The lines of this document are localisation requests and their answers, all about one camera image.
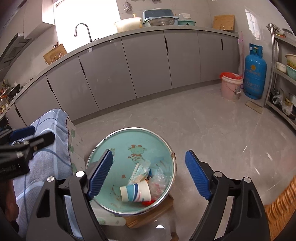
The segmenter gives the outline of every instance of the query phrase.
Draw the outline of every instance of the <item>range hood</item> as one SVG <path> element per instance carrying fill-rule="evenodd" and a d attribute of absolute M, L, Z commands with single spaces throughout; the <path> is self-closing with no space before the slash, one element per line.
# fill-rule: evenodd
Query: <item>range hood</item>
<path fill-rule="evenodd" d="M 24 33 L 17 33 L 13 37 L 0 57 L 0 81 L 4 79 L 14 61 L 16 61 L 32 41 L 32 39 L 25 39 Z"/>

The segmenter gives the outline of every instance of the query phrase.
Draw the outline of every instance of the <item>faucet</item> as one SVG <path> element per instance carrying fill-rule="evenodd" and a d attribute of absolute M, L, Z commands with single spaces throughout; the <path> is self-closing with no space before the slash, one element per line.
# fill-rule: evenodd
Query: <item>faucet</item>
<path fill-rule="evenodd" d="M 88 27 L 85 23 L 79 23 L 79 24 L 83 24 L 84 26 L 86 26 L 87 31 L 88 31 L 88 33 L 89 33 L 89 27 Z M 75 27 L 74 37 L 77 37 L 77 26 Z M 90 33 L 89 33 L 89 42 L 92 42 L 91 34 L 90 34 Z"/>

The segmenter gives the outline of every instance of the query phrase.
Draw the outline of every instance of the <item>kitchen countertop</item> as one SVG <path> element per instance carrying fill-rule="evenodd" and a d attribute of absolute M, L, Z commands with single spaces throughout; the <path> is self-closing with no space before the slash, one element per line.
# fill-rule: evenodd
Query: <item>kitchen countertop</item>
<path fill-rule="evenodd" d="M 3 112 L 2 115 L 0 115 L 0 120 L 2 120 L 2 118 L 5 116 L 6 112 L 9 110 L 9 108 L 14 104 L 14 102 L 18 99 L 19 96 L 21 96 L 22 93 L 24 93 L 26 91 L 26 89 L 28 89 L 37 79 L 39 79 L 42 75 L 44 75 L 46 72 L 48 72 L 49 70 L 51 70 L 52 68 L 54 68 L 55 66 L 57 66 L 58 64 L 60 64 L 61 62 L 67 60 L 68 58 L 86 50 L 89 49 L 91 47 L 94 47 L 98 44 L 107 42 L 107 41 L 111 41 L 113 39 L 117 39 L 117 38 L 121 38 L 124 36 L 128 36 L 128 35 L 133 35 L 133 34 L 138 34 L 138 33 L 144 33 L 144 32 L 150 32 L 150 31 L 161 31 L 161 30 L 199 30 L 199 31 L 207 31 L 207 32 L 214 32 L 214 33 L 219 33 L 219 34 L 225 34 L 225 35 L 229 35 L 229 36 L 233 36 L 233 37 L 239 37 L 238 33 L 230 33 L 230 32 L 226 32 L 223 30 L 217 30 L 217 29 L 213 29 L 213 28 L 204 28 L 204 27 L 197 27 L 197 26 L 179 26 L 179 25 L 172 25 L 172 26 L 156 26 L 156 27 L 146 27 L 146 28 L 138 28 L 138 29 L 134 29 L 134 30 L 130 30 L 130 31 L 125 31 L 125 32 L 121 32 L 121 33 L 117 33 L 117 34 L 113 34 L 98 40 L 95 40 L 91 43 L 88 43 L 78 49 L 75 49 L 74 51 L 64 55 L 63 57 L 61 57 L 60 59 L 58 59 L 57 61 L 53 62 L 51 65 L 49 65 L 48 67 L 46 67 L 44 70 L 42 70 L 39 74 L 37 74 L 28 84 L 26 84 L 24 86 L 24 88 L 14 97 L 14 99 L 11 101 L 11 103 L 8 105 L 8 107 L 6 108 L 6 110 Z"/>

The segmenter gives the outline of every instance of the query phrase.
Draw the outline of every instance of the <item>power outlet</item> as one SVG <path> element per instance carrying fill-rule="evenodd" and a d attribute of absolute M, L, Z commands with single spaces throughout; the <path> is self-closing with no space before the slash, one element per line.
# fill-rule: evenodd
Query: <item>power outlet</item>
<path fill-rule="evenodd" d="M 181 13 L 184 18 L 191 18 L 189 13 Z"/>

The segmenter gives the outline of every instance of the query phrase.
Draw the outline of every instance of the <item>shelving rack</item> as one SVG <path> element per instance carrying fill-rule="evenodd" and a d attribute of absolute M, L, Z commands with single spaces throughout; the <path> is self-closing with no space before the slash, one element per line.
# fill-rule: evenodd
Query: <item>shelving rack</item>
<path fill-rule="evenodd" d="M 270 23 L 269 25 L 270 25 L 270 29 L 271 29 L 271 42 L 272 42 L 271 66 L 273 68 L 271 68 L 271 75 L 270 75 L 270 80 L 269 80 L 269 85 L 268 85 L 268 94 L 266 95 L 266 98 L 265 98 L 264 107 L 266 107 L 266 105 L 270 106 L 272 109 L 274 109 L 276 112 L 278 112 L 296 130 L 296 122 L 291 120 L 288 116 L 286 116 L 282 112 L 282 110 L 280 108 L 278 108 L 272 102 L 269 101 L 271 86 L 273 86 L 272 88 L 274 89 L 278 75 L 282 76 L 283 78 L 285 78 L 286 80 L 288 80 L 289 82 L 291 82 L 292 84 L 294 84 L 296 86 L 295 80 L 293 80 L 291 77 L 289 77 L 288 75 L 286 75 L 285 73 L 279 71 L 278 69 L 276 69 L 274 67 L 275 62 L 279 61 L 279 42 L 285 42 L 285 43 L 290 44 L 294 47 L 296 47 L 296 42 L 293 42 L 287 38 L 282 38 L 280 36 L 275 35 L 272 24 Z"/>

